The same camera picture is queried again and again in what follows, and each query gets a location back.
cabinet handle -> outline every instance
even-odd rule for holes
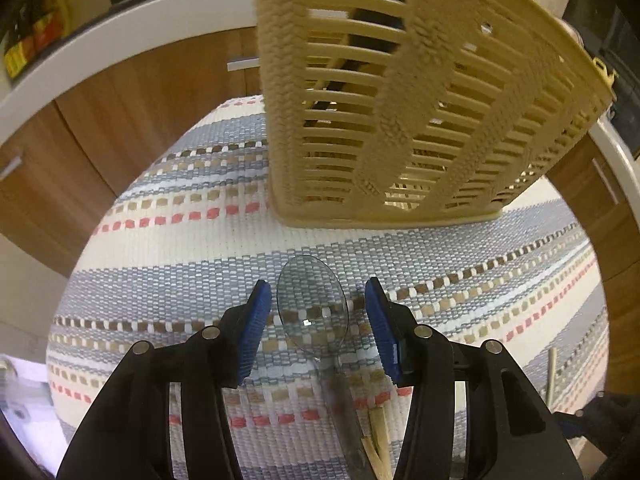
[[[6,179],[13,172],[13,170],[15,170],[15,168],[17,168],[21,164],[22,164],[22,156],[21,155],[14,156],[14,158],[12,158],[11,161],[6,165],[6,168],[0,171],[0,182]]]
[[[256,68],[260,66],[260,58],[248,57],[245,59],[237,59],[235,61],[229,61],[226,64],[227,72],[234,72],[236,70],[244,70],[245,68]]]

basket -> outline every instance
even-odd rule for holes
[[[270,206],[293,226],[496,218],[613,99],[534,0],[256,0]]]

silver bolt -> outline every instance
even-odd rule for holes
[[[499,354],[502,352],[502,345],[494,339],[487,341],[484,347],[492,354]]]
[[[133,345],[133,353],[135,355],[142,355],[150,348],[150,344],[147,341],[138,341]]]
[[[220,335],[220,329],[217,326],[207,326],[202,331],[202,337],[204,339],[215,339]]]
[[[421,339],[428,339],[433,335],[433,330],[426,325],[418,325],[414,328],[414,334]]]

transparent plastic spoon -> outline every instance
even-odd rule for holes
[[[318,258],[295,256],[280,272],[276,300],[285,333],[314,362],[350,478],[374,480],[338,358],[349,328],[349,310],[338,278]]]

striped woven tablecloth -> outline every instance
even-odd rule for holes
[[[107,212],[49,336],[50,385],[68,438],[132,343],[184,341],[244,303],[259,278],[275,291],[280,269],[297,254],[320,258],[342,283],[353,315],[341,359],[365,434],[367,408],[384,407],[393,463],[412,393],[382,370],[364,311],[369,276],[451,340],[502,340],[543,395],[548,348],[557,348],[555,409],[576,410],[602,387],[608,325],[596,256],[548,181],[492,222],[295,229],[269,211],[268,155],[262,98],[231,100],[185,133]],[[174,472],[186,478],[179,402],[173,388]],[[225,403],[245,479],[346,478],[313,366],[287,340],[275,298],[254,370],[238,390],[225,391]],[[454,452],[461,454],[463,401],[456,410]]]

